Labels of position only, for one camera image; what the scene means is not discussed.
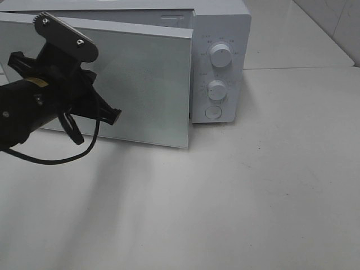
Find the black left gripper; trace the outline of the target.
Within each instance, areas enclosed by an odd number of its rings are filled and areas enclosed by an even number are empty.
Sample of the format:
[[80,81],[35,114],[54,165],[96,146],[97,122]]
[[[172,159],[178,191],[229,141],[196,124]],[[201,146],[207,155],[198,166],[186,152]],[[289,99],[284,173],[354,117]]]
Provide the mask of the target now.
[[37,91],[43,98],[37,104],[37,115],[93,115],[95,120],[114,125],[122,113],[96,95],[96,74],[83,70],[80,60],[54,44],[46,42],[36,59],[12,52],[7,65],[18,74],[35,74],[48,83]]

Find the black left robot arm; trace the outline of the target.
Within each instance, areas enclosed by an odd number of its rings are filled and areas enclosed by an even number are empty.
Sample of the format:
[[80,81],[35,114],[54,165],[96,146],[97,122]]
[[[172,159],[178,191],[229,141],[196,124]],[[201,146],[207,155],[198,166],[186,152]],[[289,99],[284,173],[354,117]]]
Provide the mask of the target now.
[[22,78],[1,86],[1,145],[24,143],[30,134],[58,119],[70,139],[80,145],[84,137],[73,116],[113,125],[121,114],[94,89],[96,73],[81,61],[45,43],[36,58],[13,52],[8,60]]

